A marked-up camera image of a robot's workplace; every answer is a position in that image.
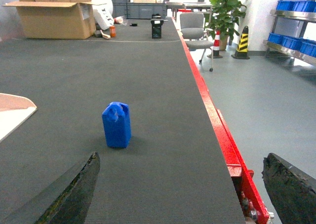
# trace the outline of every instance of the box flap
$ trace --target box flap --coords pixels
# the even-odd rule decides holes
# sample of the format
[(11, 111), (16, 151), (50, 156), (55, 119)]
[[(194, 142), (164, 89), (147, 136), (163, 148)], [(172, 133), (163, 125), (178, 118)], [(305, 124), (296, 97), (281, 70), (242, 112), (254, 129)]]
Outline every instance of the box flap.
[(104, 0), (91, 0), (89, 2), (82, 2), (90, 5), (102, 5), (102, 4), (107, 4)]
[(68, 2), (26, 2), (26, 1), (13, 1), (3, 6), (13, 6), (13, 7), (63, 7), (69, 8), (77, 3), (68, 3)]

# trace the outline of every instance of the orange bottle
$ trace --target orange bottle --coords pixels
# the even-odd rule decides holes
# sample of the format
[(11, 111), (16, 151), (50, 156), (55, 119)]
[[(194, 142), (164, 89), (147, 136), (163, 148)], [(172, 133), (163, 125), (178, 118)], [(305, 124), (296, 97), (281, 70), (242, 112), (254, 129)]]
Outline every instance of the orange bottle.
[(110, 26), (110, 36), (111, 37), (116, 37), (117, 36), (116, 30), (115, 30), (115, 26)]

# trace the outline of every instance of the open cardboard box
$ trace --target open cardboard box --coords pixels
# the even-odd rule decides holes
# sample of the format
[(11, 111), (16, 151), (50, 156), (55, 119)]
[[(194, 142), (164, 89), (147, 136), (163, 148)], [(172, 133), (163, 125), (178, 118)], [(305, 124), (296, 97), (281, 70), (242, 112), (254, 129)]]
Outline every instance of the open cardboard box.
[(27, 38), (86, 39), (95, 32), (92, 5), (89, 2), (14, 1), (3, 6), (16, 7)]

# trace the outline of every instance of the red conveyor frame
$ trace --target red conveyor frame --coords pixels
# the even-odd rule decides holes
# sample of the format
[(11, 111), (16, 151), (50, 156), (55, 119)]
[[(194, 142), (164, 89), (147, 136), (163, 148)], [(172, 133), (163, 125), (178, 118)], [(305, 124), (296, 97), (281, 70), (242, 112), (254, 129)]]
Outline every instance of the red conveyor frame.
[(233, 180), (235, 178), (239, 178), (237, 188), (239, 189), (239, 191), (242, 190), (245, 196), (252, 201), (254, 208), (256, 209), (258, 214), (257, 223), (266, 224), (269, 220), (269, 212), (260, 197), (256, 185), (252, 180), (253, 171), (248, 170), (221, 112), (218, 109), (216, 109), (213, 104), (205, 81), (203, 77), (200, 75), (198, 68), (179, 30), (178, 33), (184, 51), (187, 55), (192, 73), (196, 80), (199, 92), (201, 94), (207, 113), (213, 125), (217, 140), (222, 149), (222, 153), (225, 158), (229, 173)]

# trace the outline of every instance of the green leaves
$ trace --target green leaves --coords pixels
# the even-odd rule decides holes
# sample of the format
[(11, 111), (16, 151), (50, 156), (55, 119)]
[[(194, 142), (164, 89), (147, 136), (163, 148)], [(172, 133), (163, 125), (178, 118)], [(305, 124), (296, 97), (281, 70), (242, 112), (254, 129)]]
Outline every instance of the green leaves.
[(210, 35), (215, 38), (215, 31), (218, 29), (221, 32), (221, 36), (229, 35), (231, 39), (234, 39), (234, 34), (239, 36), (234, 25), (239, 25), (239, 18), (246, 16), (245, 12), (240, 11), (242, 6), (246, 6), (240, 0), (209, 1), (213, 5), (211, 22), (206, 26), (212, 29)]

